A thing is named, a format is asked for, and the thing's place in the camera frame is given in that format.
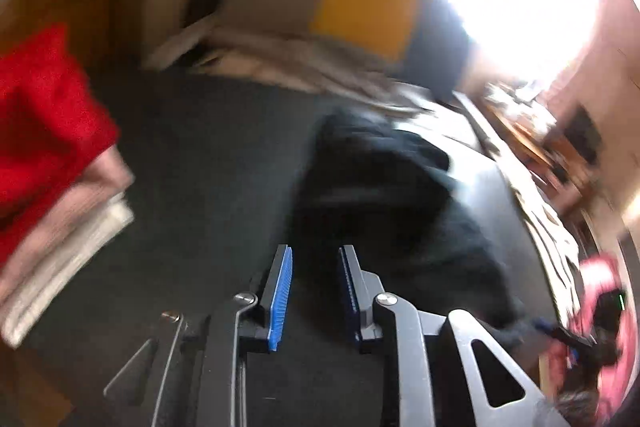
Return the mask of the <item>person's right hand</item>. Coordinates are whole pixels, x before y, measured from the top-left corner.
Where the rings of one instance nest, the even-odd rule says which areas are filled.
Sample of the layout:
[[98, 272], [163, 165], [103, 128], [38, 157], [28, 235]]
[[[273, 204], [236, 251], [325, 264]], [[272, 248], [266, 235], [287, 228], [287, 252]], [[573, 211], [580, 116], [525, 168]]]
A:
[[596, 256], [579, 265], [582, 304], [565, 326], [544, 326], [554, 405], [571, 426], [603, 426], [627, 394], [637, 353], [637, 325], [620, 265]]

